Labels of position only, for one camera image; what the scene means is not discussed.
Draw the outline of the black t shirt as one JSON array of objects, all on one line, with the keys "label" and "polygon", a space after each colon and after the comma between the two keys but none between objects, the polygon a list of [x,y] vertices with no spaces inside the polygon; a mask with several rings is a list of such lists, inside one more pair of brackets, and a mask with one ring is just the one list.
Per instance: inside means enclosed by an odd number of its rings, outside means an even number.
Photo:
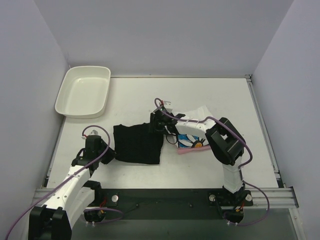
[{"label": "black t shirt", "polygon": [[149,124],[113,127],[115,159],[125,163],[158,165],[164,143],[162,134],[150,133]]}]

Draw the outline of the white daisy print t shirt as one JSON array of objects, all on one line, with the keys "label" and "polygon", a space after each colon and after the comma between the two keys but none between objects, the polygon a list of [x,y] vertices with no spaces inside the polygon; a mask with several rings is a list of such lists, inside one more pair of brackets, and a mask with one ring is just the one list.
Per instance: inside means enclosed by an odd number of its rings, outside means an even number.
[{"label": "white daisy print t shirt", "polygon": [[[203,120],[208,116],[213,116],[208,108],[204,105],[195,110],[184,112],[187,118]],[[209,142],[201,137],[190,134],[179,134],[176,137],[176,146],[179,150],[196,149],[209,146]]]}]

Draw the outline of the white plastic bin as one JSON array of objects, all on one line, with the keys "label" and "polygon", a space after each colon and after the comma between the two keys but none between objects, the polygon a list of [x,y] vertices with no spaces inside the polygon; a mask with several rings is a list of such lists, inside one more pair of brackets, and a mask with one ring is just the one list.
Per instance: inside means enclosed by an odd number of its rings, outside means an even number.
[{"label": "white plastic bin", "polygon": [[67,118],[94,119],[103,115],[109,93],[111,71],[104,66],[70,68],[62,81],[55,111]]}]

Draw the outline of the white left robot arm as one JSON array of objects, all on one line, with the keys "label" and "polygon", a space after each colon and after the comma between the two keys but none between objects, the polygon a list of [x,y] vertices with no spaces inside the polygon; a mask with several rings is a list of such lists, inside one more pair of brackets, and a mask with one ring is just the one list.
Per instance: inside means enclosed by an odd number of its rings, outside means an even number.
[{"label": "white left robot arm", "polygon": [[29,240],[69,240],[83,211],[101,203],[101,184],[91,177],[100,163],[108,164],[115,152],[99,135],[89,135],[71,163],[65,184],[29,214]]}]

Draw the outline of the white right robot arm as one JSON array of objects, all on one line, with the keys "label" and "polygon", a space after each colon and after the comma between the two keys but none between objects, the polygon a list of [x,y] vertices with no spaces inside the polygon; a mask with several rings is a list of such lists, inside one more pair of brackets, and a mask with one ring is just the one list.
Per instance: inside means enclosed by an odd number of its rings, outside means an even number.
[{"label": "white right robot arm", "polygon": [[217,120],[208,116],[199,120],[182,113],[173,115],[161,106],[150,114],[149,131],[162,135],[190,135],[204,139],[208,142],[214,157],[222,164],[223,188],[236,194],[244,187],[242,157],[248,146],[227,118]]}]

